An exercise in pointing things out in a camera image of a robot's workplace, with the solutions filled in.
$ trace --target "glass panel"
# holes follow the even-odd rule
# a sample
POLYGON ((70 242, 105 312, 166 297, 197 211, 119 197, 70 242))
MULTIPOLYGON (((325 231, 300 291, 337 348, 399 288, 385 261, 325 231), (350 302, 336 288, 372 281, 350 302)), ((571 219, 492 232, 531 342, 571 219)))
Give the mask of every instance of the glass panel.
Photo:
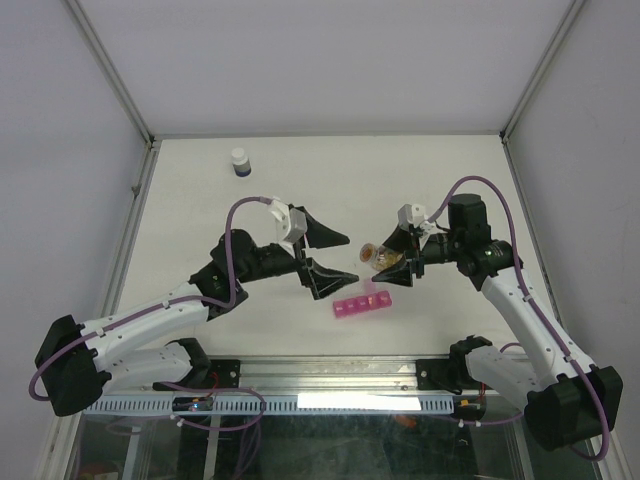
MULTIPOLYGON (((190 417, 224 427, 250 418, 190 417)), ((68 478, 598 480, 593 464, 570 451, 543 451, 524 423, 518 425, 459 428, 428 416, 291 415, 265 416, 245 433, 217 434, 177 428, 166 418, 90 415, 83 418, 68 478)))

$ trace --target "small bottle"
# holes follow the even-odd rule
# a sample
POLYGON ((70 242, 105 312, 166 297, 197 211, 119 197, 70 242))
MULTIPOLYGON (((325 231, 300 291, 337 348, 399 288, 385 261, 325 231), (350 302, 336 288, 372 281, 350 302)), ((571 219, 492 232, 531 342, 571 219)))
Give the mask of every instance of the small bottle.
POLYGON ((376 247, 373 243, 365 243, 360 249, 360 261, 368 263, 378 272, 395 265, 401 258, 401 253, 382 245, 376 247))
POLYGON ((251 163, 244 148, 234 148, 231 151, 231 163, 233 163, 233 170, 239 177, 246 177, 251 173, 251 163))

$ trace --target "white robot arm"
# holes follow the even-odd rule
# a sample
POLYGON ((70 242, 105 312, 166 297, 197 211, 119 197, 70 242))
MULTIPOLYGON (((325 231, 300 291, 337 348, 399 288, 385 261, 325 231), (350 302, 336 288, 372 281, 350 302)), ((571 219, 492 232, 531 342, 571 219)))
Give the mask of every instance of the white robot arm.
POLYGON ((465 177, 434 215, 427 217, 424 211, 419 205, 400 209, 398 226, 383 245, 404 255, 373 280, 412 286, 426 265, 456 263, 504 317, 530 361, 515 362, 487 339, 471 336, 451 346, 448 367, 440 370, 440 378, 429 375, 431 380, 454 393, 474 381, 490 386, 524 412, 533 436, 547 450, 613 429, 622 380, 613 367, 598 368, 539 300, 517 256, 511 213, 495 185, 481 177, 465 177), (454 195, 467 180, 482 181, 498 194, 513 248, 491 238, 480 196, 454 195), (445 208, 449 228, 434 233, 435 219, 445 208))
POLYGON ((58 416, 91 405, 105 392, 173 382, 200 388, 210 361, 195 339, 179 339, 162 348, 137 350, 152 340, 224 315, 248 298, 247 282, 297 273, 314 299, 358 281, 356 275, 324 268, 304 249, 349 243, 349 238, 317 222, 304 207, 277 198, 251 197, 237 202, 227 230, 211 251, 212 261, 175 289, 129 311, 76 324, 68 315, 56 320, 36 357, 38 371, 29 385, 36 400, 48 400, 58 416), (276 218, 277 242, 258 247, 244 230, 231 229, 235 209, 248 201, 269 205, 276 218), (48 397, 35 391, 42 378, 48 397))

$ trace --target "pink pill organizer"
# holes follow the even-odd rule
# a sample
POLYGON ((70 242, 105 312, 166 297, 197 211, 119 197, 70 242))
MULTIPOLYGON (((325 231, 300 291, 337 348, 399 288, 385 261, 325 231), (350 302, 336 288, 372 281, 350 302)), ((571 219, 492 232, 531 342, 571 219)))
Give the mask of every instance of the pink pill organizer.
POLYGON ((358 313, 370 312, 391 306, 391 294, 388 290, 372 292, 366 295, 336 300, 333 302, 333 313, 336 318, 357 315, 358 313))

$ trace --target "cable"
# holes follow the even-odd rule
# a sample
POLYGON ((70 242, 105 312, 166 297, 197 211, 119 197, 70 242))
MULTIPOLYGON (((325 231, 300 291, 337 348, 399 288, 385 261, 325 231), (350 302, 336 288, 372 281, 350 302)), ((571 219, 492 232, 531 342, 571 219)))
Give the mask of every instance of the cable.
MULTIPOLYGON (((178 385, 177 383, 172 382, 161 382, 164 386, 172 388, 174 390, 179 390, 181 392, 191 392, 191 393, 208 393, 210 390, 208 389, 200 389, 200 388, 187 388, 182 385, 178 385)), ((206 430, 208 432, 239 432, 240 430, 245 430, 252 425, 255 425, 260 421, 260 419, 264 416, 264 413, 267 411, 267 401, 264 399, 262 395, 258 392, 251 390, 250 388, 236 387, 236 388, 216 388, 216 394, 218 393, 231 393, 231 392, 239 392, 246 393, 249 395, 253 395, 258 400, 260 400, 260 412, 253 417, 248 423, 244 425, 239 425, 237 427, 206 427, 204 425, 199 425, 197 423, 191 422, 184 417, 179 415, 172 415, 171 418, 177 418, 178 425, 188 425, 190 427, 199 428, 200 430, 206 430)))
POLYGON ((500 353, 504 353, 507 349, 511 348, 511 347, 519 347, 520 344, 518 342, 510 342, 510 343, 505 343, 502 348, 500 349, 500 353))
POLYGON ((242 438, 240 439, 240 451, 238 452, 238 461, 236 462, 236 468, 231 480, 239 480, 242 475, 249 469, 253 461, 255 460, 260 446, 262 444, 262 427, 260 423, 257 423, 253 430, 253 435, 248 442, 245 443, 246 433, 248 430, 242 432, 242 438), (253 447, 253 452, 247 460, 248 452, 253 447))
MULTIPOLYGON (((169 305, 176 305, 179 303, 184 303, 184 302, 191 302, 191 301, 200 301, 209 305, 215 305, 224 309, 228 309, 231 308, 233 305, 235 305, 236 303, 236 275, 235 275, 235 271, 233 268, 233 251, 231 249, 231 222, 233 220, 233 215, 235 214, 236 210, 241 206, 244 205, 245 203, 251 203, 251 202, 260 202, 260 203, 264 203, 266 205, 269 205, 271 203, 271 200, 266 198, 266 197, 246 197, 243 199, 238 200, 236 203, 234 203, 231 206, 231 209, 229 210, 229 213, 227 215, 227 222, 225 225, 225 231, 224 231, 224 241, 225 241, 225 255, 226 255, 226 260, 227 260, 227 272, 229 275, 229 302, 225 303, 225 302, 221 302, 220 300, 217 300, 215 298, 210 298, 210 297, 204 297, 204 296, 200 296, 200 295, 187 295, 184 297, 179 297, 179 298, 175 298, 172 300, 169 300, 169 305)), ((156 305, 152 305, 150 307, 147 307, 143 310, 140 310, 139 312, 136 313, 132 313, 131 315, 128 315, 126 317, 124 317, 121 320, 118 320, 117 322, 114 322, 112 324, 107 325, 106 327, 103 328, 104 332, 109 332, 111 330, 114 330, 118 327, 121 327, 122 325, 125 325, 129 322, 132 322, 133 320, 137 320, 140 317, 144 317, 145 315, 148 315, 150 313, 153 313, 157 310, 163 309, 165 308, 165 306, 162 303, 158 303, 156 305)), ((38 367, 38 369, 36 370, 36 373, 33 375, 33 377, 31 377, 31 380, 29 381, 29 395, 31 396, 31 398, 33 398, 34 400, 37 400, 39 402, 46 402, 49 400, 49 397, 45 397, 43 395, 39 395, 36 392, 36 383, 38 381, 38 379, 42 376, 42 374, 47 370, 47 368, 49 368, 56 360, 58 360, 60 357, 62 357, 64 354, 66 354, 67 352, 73 350, 74 348, 76 348, 78 345, 81 345, 82 343, 91 340, 92 338, 97 337, 98 334, 96 332, 91 332, 88 333, 87 335, 84 335, 80 338, 77 338, 76 340, 72 341, 71 343, 65 345, 64 347, 62 347, 60 350, 58 350, 57 352, 55 352, 51 357, 49 357, 47 360, 45 360, 44 362, 42 362, 42 365, 40 365, 40 367, 38 367)))
POLYGON ((211 375, 209 375, 209 378, 213 378, 215 380, 215 383, 213 384, 213 387, 211 387, 211 391, 207 393, 204 398, 209 398, 211 395, 213 395, 213 391, 218 388, 218 385, 220 384, 220 377, 218 377, 218 374, 216 372, 213 372, 211 375))
POLYGON ((513 417, 504 418, 502 420, 492 420, 489 422, 481 422, 478 420, 477 422, 473 422, 471 420, 462 420, 460 418, 447 417, 443 415, 430 415, 431 418, 438 418, 440 420, 446 420, 447 422, 452 422, 457 424, 462 423, 463 425, 468 425, 470 427, 497 427, 501 425, 507 425, 509 423, 513 423, 517 420, 520 420, 523 416, 524 416, 524 413, 519 412, 513 417))
MULTIPOLYGON (((498 187, 496 187, 490 180, 487 180, 486 178, 480 177, 478 175, 470 175, 468 177, 463 177, 453 184, 453 186, 449 190, 449 193, 447 193, 447 196, 444 198, 444 201, 442 202, 440 207, 435 211, 433 215, 431 215, 428 218, 427 221, 430 223, 435 222, 440 217, 440 215, 442 215, 442 212, 444 212, 444 209, 447 208, 447 205, 449 204, 451 197, 453 197, 453 195, 455 194, 456 190, 460 187, 460 185, 471 180, 476 180, 478 182, 484 183, 489 188, 491 188, 491 190, 493 190, 493 192, 498 196, 498 199, 502 204, 502 208, 504 209, 504 212, 507 216, 507 223, 509 224, 509 236, 511 239, 511 248, 513 249, 513 258, 515 260, 513 263, 515 267, 516 278, 518 279, 518 285, 520 286, 520 290, 522 291, 523 296, 528 299, 529 305, 531 305, 531 308, 533 309, 533 311, 536 312, 536 315, 538 316, 542 324, 545 326, 545 328, 547 329, 547 331, 549 332, 553 340, 558 344, 558 346, 560 347, 560 350, 562 350, 562 353, 571 359, 571 349, 564 342, 564 340, 562 339, 560 334, 556 331, 556 329, 553 327, 551 322, 549 322, 549 319, 546 317, 542 309, 538 306, 537 302, 531 297, 529 288, 527 287, 527 284, 524 281, 524 277, 522 275, 522 267, 520 265, 520 262, 518 261, 520 257, 518 255, 518 246, 516 243, 516 229, 513 223, 513 216, 511 215, 511 209, 507 204, 506 198, 504 197, 502 192, 498 189, 498 187)), ((604 457, 606 457, 607 452, 609 451, 609 441, 610 441, 611 434, 609 432, 609 423, 607 421, 607 415, 604 411, 602 402, 600 401, 600 398, 598 397, 598 394, 596 393, 595 388, 593 387, 593 384, 587 377, 586 373, 584 372, 580 364, 578 364, 578 362, 573 359, 569 360, 569 363, 571 363, 571 366, 573 367, 573 369, 576 371, 580 379, 584 382, 585 387, 587 388, 587 391, 589 392, 589 395, 593 400, 596 411, 598 413, 598 418, 600 420, 600 425, 602 426, 602 446, 600 448, 600 452, 598 452, 597 455, 592 457, 589 455, 585 455, 579 450, 576 450, 575 447, 571 447, 571 449, 580 457, 584 458, 585 460, 599 462, 600 460, 603 460, 604 457)))

